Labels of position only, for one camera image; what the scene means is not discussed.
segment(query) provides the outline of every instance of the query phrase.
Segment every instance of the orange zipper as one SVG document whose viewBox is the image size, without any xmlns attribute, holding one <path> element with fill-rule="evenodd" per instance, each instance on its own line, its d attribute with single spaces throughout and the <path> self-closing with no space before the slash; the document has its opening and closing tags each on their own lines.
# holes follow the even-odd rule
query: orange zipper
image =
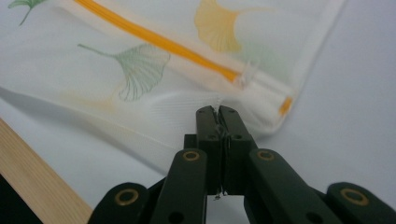
<svg viewBox="0 0 396 224">
<path fill-rule="evenodd" d="M 88 9 L 96 16 L 119 27 L 121 30 L 126 31 L 131 35 L 135 35 L 149 42 L 150 44 L 157 46 L 158 48 L 165 49 L 171 53 L 186 58 L 192 62 L 198 63 L 203 67 L 217 71 L 231 82 L 234 82 L 235 79 L 240 75 L 240 73 L 235 72 L 234 70 L 224 67 L 220 64 L 214 63 L 208 60 L 207 58 L 197 54 L 196 52 L 178 44 L 175 41 L 172 41 L 162 35 L 156 34 L 150 31 L 149 29 L 140 26 L 136 23 L 125 20 L 120 15 L 107 9 L 106 7 L 103 7 L 95 3 L 93 0 L 75 0 L 75 2 L 79 3 L 80 5 Z"/>
</svg>

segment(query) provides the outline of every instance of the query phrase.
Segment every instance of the ginkgo leaf print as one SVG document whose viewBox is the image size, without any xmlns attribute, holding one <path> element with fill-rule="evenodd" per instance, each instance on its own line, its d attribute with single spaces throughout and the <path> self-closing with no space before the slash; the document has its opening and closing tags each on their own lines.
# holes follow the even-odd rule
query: ginkgo leaf print
<svg viewBox="0 0 396 224">
<path fill-rule="evenodd" d="M 239 51 L 241 45 L 234 34 L 237 17 L 249 11 L 271 10 L 267 7 L 253 7 L 242 10 L 230 10 L 220 6 L 216 0 L 202 0 L 198 6 L 194 23 L 199 38 L 210 48 L 220 52 Z"/>
<path fill-rule="evenodd" d="M 170 59 L 168 52 L 149 44 L 139 45 L 118 54 L 104 53 L 81 44 L 78 46 L 119 62 L 125 75 L 125 86 L 119 92 L 123 101 L 137 100 L 144 93 L 151 91 L 161 81 L 163 69 Z"/>
<path fill-rule="evenodd" d="M 17 7 L 17 6 L 28 6 L 29 7 L 29 10 L 27 11 L 26 15 L 24 16 L 22 22 L 20 23 L 20 25 L 22 25 L 24 23 L 24 21 L 26 20 L 27 16 L 29 15 L 29 13 L 32 11 L 32 9 L 44 1 L 46 1 L 46 0 L 15 0 L 14 2 L 12 2 L 11 4 L 8 5 L 8 8 L 13 8 L 13 7 Z"/>
</svg>

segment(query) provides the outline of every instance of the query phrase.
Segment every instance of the metal rivet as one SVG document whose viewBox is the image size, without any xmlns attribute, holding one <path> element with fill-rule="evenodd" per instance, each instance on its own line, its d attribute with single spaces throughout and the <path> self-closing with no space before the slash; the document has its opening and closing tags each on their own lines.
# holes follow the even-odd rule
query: metal rivet
<svg viewBox="0 0 396 224">
<path fill-rule="evenodd" d="M 123 189 L 120 192 L 116 194 L 115 201 L 116 204 L 120 206 L 125 206 L 129 205 L 131 203 L 136 202 L 137 198 L 139 197 L 139 192 L 135 189 Z"/>
<path fill-rule="evenodd" d="M 186 161 L 197 161 L 199 159 L 199 153 L 196 151 L 187 151 L 183 154 L 183 158 Z"/>
<path fill-rule="evenodd" d="M 258 151 L 257 156 L 263 161 L 273 161 L 275 159 L 274 154 L 267 150 Z"/>
<path fill-rule="evenodd" d="M 365 206 L 369 204 L 369 199 L 356 189 L 341 189 L 341 195 L 350 203 Z"/>
</svg>

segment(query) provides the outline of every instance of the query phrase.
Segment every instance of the green ginkgo leaf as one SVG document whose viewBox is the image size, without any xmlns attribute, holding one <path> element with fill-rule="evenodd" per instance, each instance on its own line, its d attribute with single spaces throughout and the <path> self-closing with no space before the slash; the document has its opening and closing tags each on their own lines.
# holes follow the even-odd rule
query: green ginkgo leaf
<svg viewBox="0 0 396 224">
<path fill-rule="evenodd" d="M 163 78 L 163 69 L 170 59 L 168 52 L 149 44 L 142 44 L 118 54 L 104 53 L 81 44 L 78 46 L 119 62 L 126 81 L 119 93 L 124 101 L 137 100 L 151 91 Z"/>
<path fill-rule="evenodd" d="M 14 2 L 12 2 L 11 4 L 8 5 L 8 8 L 13 8 L 13 7 L 17 7 L 17 6 L 28 6 L 29 7 L 29 11 L 27 11 L 25 17 L 23 18 L 22 22 L 20 25 L 23 24 L 23 22 L 26 20 L 27 16 L 29 15 L 30 11 L 32 11 L 32 9 L 37 6 L 38 4 L 44 2 L 46 0 L 15 0 Z"/>
</svg>

